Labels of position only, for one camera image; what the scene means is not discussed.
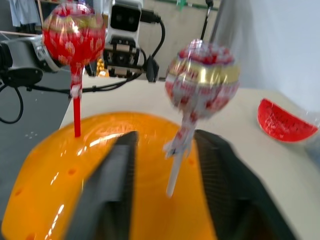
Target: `white wall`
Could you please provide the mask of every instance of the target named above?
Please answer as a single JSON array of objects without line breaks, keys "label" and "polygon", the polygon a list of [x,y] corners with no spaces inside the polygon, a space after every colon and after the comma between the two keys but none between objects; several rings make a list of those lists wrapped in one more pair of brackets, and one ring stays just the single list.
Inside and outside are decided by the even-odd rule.
[{"label": "white wall", "polygon": [[216,41],[240,61],[242,86],[276,89],[320,112],[320,1],[225,1]]}]

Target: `table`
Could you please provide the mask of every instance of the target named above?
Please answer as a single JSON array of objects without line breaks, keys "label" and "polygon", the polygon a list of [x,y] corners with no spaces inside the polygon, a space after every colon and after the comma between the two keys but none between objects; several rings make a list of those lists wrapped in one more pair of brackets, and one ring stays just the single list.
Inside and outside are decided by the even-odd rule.
[{"label": "table", "polygon": [[[116,81],[119,79],[83,76],[83,87]],[[279,143],[262,132],[257,123],[257,108],[262,98],[293,114],[299,111],[280,93],[241,88],[220,113],[200,121],[197,128],[221,135],[232,144],[238,157],[261,179],[297,239],[320,239],[320,171],[303,146]],[[83,118],[120,111],[154,114],[178,124],[182,120],[170,104],[163,82],[135,80],[116,90],[82,96]],[[71,101],[61,127],[72,122]]]}]

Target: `red candy wrapper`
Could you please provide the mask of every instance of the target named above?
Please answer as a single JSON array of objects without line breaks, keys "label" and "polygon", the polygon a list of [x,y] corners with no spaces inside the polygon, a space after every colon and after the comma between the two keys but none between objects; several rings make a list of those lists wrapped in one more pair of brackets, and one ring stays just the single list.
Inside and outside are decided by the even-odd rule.
[{"label": "red candy wrapper", "polygon": [[173,59],[165,79],[172,104],[182,111],[182,124],[174,139],[164,146],[174,156],[166,193],[172,196],[184,155],[191,148],[197,121],[223,109],[239,87],[239,68],[230,51],[194,40]]},{"label": "red candy wrapper", "polygon": [[74,135],[81,135],[80,102],[85,65],[102,55],[106,26],[101,14],[90,6],[75,2],[58,5],[43,24],[43,41],[50,55],[71,71]]}]

